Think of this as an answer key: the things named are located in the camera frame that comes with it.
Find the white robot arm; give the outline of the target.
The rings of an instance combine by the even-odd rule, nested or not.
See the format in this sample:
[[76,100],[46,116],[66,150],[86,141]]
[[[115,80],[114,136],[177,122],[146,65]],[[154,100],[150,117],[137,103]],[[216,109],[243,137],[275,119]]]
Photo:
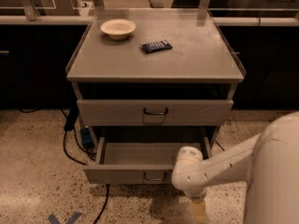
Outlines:
[[244,224],[299,224],[299,112],[206,160],[197,148],[182,147],[171,175],[194,203],[206,187],[239,181],[247,183]]

